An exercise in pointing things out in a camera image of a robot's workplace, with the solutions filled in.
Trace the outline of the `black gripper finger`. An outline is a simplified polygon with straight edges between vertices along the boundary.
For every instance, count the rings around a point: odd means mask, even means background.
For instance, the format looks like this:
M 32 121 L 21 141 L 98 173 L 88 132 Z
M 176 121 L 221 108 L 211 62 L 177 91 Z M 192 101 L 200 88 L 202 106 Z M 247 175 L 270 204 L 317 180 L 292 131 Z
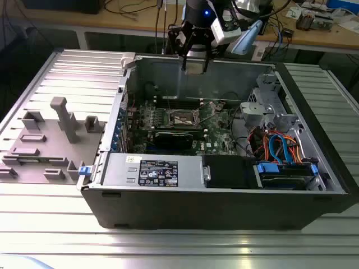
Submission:
M 205 59 L 203 65 L 203 72 L 206 72 L 210 60 L 213 58 L 213 51 L 211 43 L 214 40 L 213 33 L 209 28 L 194 28 L 193 32 L 194 44 L 193 44 L 193 56 L 202 57 Z
M 167 34 L 167 54 L 182 57 L 182 70 L 185 71 L 187 55 L 194 43 L 193 25 L 169 25 Z

